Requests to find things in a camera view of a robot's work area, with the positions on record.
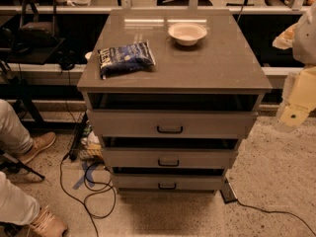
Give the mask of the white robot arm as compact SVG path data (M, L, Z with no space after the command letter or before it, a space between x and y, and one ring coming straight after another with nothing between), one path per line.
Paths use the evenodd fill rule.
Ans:
M289 73L276 112L275 129L292 132L316 109L316 4L273 41L273 47L292 48L293 58L304 64L298 73Z

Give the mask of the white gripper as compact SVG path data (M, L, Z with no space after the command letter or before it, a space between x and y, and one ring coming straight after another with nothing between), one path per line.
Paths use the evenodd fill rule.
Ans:
M296 130L316 109L316 67L298 74L289 73L284 81L282 102L276 112L274 128L281 132Z

